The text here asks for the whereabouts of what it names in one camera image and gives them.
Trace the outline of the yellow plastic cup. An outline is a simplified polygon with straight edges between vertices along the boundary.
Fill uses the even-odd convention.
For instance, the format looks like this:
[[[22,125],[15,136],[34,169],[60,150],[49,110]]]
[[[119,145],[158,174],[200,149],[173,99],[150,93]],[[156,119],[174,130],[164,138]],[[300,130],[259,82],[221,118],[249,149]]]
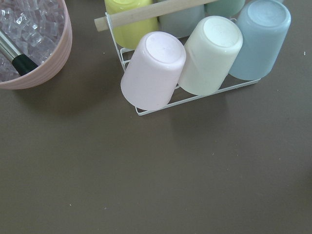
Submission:
[[[153,3],[152,0],[105,0],[104,2],[109,15]],[[136,49],[141,38],[153,31],[158,31],[156,17],[113,28],[113,34],[117,44],[128,49]]]

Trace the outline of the metal tongs black tip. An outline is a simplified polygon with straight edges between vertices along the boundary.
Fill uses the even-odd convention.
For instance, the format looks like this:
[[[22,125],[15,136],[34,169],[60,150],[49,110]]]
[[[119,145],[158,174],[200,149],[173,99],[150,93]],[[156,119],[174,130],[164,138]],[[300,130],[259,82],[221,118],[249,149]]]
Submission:
[[[0,30],[0,52],[11,62],[20,76],[24,76],[38,67],[2,29]]]

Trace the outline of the pink plastic cup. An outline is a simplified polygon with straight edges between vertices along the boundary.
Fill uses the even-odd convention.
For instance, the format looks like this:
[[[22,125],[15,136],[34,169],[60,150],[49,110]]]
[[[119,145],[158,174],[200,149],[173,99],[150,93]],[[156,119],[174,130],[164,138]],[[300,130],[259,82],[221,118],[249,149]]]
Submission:
[[[169,103],[186,61],[183,44],[173,35],[156,31],[139,42],[121,79],[125,99],[153,111]]]

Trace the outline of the pink ice bowl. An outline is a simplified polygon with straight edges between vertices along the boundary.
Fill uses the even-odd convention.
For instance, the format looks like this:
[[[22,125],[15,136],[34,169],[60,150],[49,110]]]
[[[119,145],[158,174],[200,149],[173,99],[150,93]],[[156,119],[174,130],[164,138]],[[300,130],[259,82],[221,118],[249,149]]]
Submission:
[[[43,84],[53,78],[69,58],[72,27],[63,0],[2,0],[0,28],[38,65],[21,76],[1,55],[1,89],[26,89]]]

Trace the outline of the blue plastic cup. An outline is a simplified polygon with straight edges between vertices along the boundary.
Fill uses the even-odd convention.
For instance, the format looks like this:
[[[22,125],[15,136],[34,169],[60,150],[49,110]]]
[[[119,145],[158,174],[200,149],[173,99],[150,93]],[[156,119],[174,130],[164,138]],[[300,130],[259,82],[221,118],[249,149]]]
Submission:
[[[261,79],[278,57],[291,24],[290,12],[276,0],[252,0],[242,8],[236,24],[243,44],[229,74],[241,80]]]

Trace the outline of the cream plastic cup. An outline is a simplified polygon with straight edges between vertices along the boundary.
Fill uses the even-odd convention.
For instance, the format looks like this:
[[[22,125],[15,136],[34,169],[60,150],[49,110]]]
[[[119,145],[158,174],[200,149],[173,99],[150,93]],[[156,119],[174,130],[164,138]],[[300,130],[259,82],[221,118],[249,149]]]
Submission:
[[[202,19],[184,45],[187,57],[178,85],[193,95],[215,93],[242,44],[242,33],[231,20],[221,16]]]

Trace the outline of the pale grey-blue plastic cup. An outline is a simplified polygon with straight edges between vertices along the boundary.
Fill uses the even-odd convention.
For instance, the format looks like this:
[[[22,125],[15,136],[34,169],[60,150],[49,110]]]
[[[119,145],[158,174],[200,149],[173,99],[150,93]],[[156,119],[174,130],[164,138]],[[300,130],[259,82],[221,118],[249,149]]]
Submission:
[[[205,18],[204,5],[187,8],[158,17],[160,30],[176,38],[189,36],[197,24]]]

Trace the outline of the green plastic cup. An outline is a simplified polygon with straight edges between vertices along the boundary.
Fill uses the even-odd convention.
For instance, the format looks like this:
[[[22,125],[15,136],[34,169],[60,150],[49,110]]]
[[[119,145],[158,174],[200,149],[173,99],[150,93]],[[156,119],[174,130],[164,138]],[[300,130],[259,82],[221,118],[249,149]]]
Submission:
[[[232,17],[243,8],[245,0],[217,0],[205,4],[205,11],[208,15]]]

